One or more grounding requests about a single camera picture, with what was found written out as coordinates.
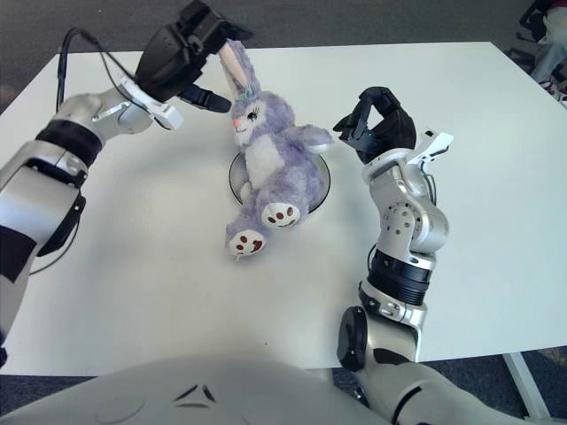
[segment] stuffed bunny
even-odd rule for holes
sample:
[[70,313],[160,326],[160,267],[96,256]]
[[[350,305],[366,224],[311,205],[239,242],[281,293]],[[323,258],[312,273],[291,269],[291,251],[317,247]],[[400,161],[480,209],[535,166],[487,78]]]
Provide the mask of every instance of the stuffed bunny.
[[235,97],[232,125],[247,172],[247,181],[236,188],[242,209],[226,229],[227,248],[240,257],[263,249],[271,229],[295,226],[307,217],[324,189],[316,155],[332,139],[322,128],[296,127],[291,107],[261,90],[241,42],[227,41],[220,56]]

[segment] bunny eye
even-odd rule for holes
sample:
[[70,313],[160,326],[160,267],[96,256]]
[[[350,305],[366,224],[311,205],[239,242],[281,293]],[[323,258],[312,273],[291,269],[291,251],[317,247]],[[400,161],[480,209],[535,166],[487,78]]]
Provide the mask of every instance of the bunny eye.
[[254,108],[252,112],[248,114],[248,119],[250,121],[255,121],[258,119],[258,108]]

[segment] bunny ear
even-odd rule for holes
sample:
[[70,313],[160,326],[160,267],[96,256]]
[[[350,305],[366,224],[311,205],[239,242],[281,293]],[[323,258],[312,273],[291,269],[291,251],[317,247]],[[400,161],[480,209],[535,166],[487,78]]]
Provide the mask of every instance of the bunny ear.
[[219,51],[222,68],[235,98],[260,92],[260,82],[241,42],[228,40]]

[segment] wire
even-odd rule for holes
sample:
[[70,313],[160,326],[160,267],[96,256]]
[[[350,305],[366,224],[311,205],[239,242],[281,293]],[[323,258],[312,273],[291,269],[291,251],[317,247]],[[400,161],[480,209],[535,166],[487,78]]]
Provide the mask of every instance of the wire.
[[[100,44],[100,42],[97,40],[97,38],[94,35],[92,35],[87,30],[82,29],[82,28],[71,28],[69,31],[67,31],[67,33],[66,33],[66,35],[63,39],[63,42],[61,43],[61,48],[60,48],[60,52],[59,52],[59,62],[58,62],[58,86],[57,86],[57,98],[56,98],[55,110],[57,112],[59,111],[59,107],[61,106],[61,104],[63,103],[63,99],[65,98],[65,79],[66,79],[66,72],[67,72],[67,56],[68,56],[68,53],[69,53],[69,46],[71,45],[71,41],[73,40],[73,38],[76,35],[80,35],[84,40],[86,40],[90,44],[94,45],[98,49],[98,54],[100,55],[100,58],[103,61],[103,65],[105,67],[106,75],[108,75],[108,79],[110,80],[111,84],[114,86],[116,91],[118,91],[120,93],[120,95],[122,97],[124,97],[124,99],[129,101],[131,104],[134,104],[135,106],[140,108],[142,111],[144,111],[144,112],[148,113],[150,116],[152,116],[152,114],[146,108],[144,108],[142,105],[140,105],[138,102],[136,102],[132,97],[129,97],[126,93],[124,93],[122,90],[120,90],[120,87],[118,86],[118,84],[116,84],[116,81],[114,80],[113,75],[110,72],[110,69],[108,67],[108,63],[106,62],[105,55],[108,58],[110,58],[111,61],[117,67],[119,67],[119,69],[124,74],[126,74],[130,80],[133,81],[134,76],[120,63],[120,61],[117,58],[114,57],[114,55],[111,52],[109,52],[107,49],[105,49],[102,46],[102,44]],[[160,127],[167,129],[158,120],[156,120],[155,117],[154,117],[154,120],[159,124]],[[37,270],[31,272],[30,275],[40,273],[43,270],[50,268],[55,263],[57,263],[60,259],[62,259],[65,254],[67,254],[67,252],[69,251],[69,249],[73,245],[74,239],[77,236],[77,232],[79,231],[80,222],[81,222],[80,220],[77,221],[77,225],[74,229],[73,236],[71,237],[71,241],[69,242],[67,247],[51,263],[49,263],[46,266],[43,266],[41,268],[38,268]]]
[[76,35],[80,35],[85,41],[89,42],[93,46],[95,46],[100,54],[101,59],[103,60],[103,64],[105,65],[106,74],[110,79],[111,83],[113,84],[114,88],[118,90],[118,92],[129,102],[135,104],[137,107],[141,108],[145,112],[148,112],[143,106],[138,104],[134,101],[131,97],[126,96],[126,94],[118,88],[118,85],[114,81],[110,70],[108,69],[108,64],[106,63],[105,55],[111,59],[111,61],[119,67],[119,69],[128,76],[130,80],[134,80],[134,76],[124,67],[124,65],[107,49],[103,47],[103,45],[97,40],[97,38],[92,35],[89,31],[82,29],[82,28],[71,28],[67,31],[63,42],[61,43],[61,48],[59,52],[59,62],[58,62],[58,87],[57,87],[57,99],[56,99],[56,111],[59,111],[59,107],[63,103],[63,99],[65,98],[65,79],[66,79],[66,72],[67,72],[67,56],[69,54],[69,47],[71,45],[71,41]]
[[434,205],[437,205],[437,185],[435,184],[435,178],[431,174],[427,174],[423,167],[425,163],[422,162],[420,169],[425,177],[425,182],[427,183],[427,190],[429,190],[429,198]]
[[50,268],[51,266],[53,266],[55,263],[57,263],[60,259],[63,258],[63,256],[65,254],[67,254],[67,252],[69,251],[69,249],[71,248],[71,245],[73,245],[74,239],[77,237],[77,232],[79,231],[79,224],[81,224],[81,219],[79,219],[77,221],[77,225],[74,228],[74,233],[73,236],[71,236],[71,241],[69,242],[69,244],[65,247],[65,249],[63,250],[63,252],[61,252],[51,263],[47,264],[46,266],[40,267],[37,270],[34,270],[33,272],[31,272],[29,275],[31,276],[32,274],[37,274],[42,272],[43,270]]
[[368,255],[368,257],[366,258],[366,265],[367,265],[367,267],[369,268],[369,272],[370,272],[370,268],[371,268],[371,266],[372,266],[372,265],[370,264],[370,258],[372,257],[372,252],[375,251],[375,250],[376,250],[376,245],[374,244],[374,245],[372,245],[372,248],[370,248],[369,255]]

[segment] gray carpet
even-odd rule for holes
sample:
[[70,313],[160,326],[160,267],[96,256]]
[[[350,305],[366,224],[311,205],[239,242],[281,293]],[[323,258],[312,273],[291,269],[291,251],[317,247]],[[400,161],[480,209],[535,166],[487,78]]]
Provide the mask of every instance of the gray carpet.
[[[534,46],[515,37],[517,21],[532,0],[212,0],[256,36],[248,47],[367,43],[490,41],[506,50]],[[50,0],[0,3],[0,112],[57,53],[66,30],[85,27],[110,50],[141,50],[184,0]],[[82,42],[72,51],[90,51]],[[567,349],[528,352],[526,361],[555,417],[567,418]],[[489,406],[518,417],[523,404],[501,357],[430,363]],[[0,414],[88,378],[0,375]],[[350,374],[336,384],[352,393]]]

